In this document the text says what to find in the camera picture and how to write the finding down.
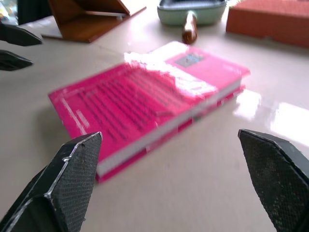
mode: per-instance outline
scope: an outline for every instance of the table surface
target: table surface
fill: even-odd
[[[195,46],[250,68],[235,100],[107,183],[94,188],[85,231],[274,232],[252,186],[237,138],[241,128],[289,139],[309,156],[309,50],[239,35],[220,23],[199,28]],[[28,24],[39,34],[52,18]],[[34,66],[0,71],[0,217],[28,181],[70,138],[47,94],[107,69],[123,53],[145,53],[181,39],[149,8],[92,44],[44,40],[33,47],[0,42]]]

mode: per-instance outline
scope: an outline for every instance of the cardboard box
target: cardboard box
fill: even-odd
[[[226,31],[309,47],[309,1],[242,1],[230,8]]]

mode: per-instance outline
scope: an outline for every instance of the pink book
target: pink book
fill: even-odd
[[[175,43],[49,94],[72,138],[100,131],[97,180],[105,181],[240,90],[249,70],[197,48],[171,55]]]

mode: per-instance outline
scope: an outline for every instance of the wooden handle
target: wooden handle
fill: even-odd
[[[193,12],[189,12],[183,27],[183,42],[193,44],[197,40],[197,18]]]

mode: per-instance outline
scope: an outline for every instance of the green pan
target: green pan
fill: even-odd
[[[183,42],[197,39],[197,25],[218,22],[225,11],[226,0],[161,0],[158,15],[163,24],[183,26]]]

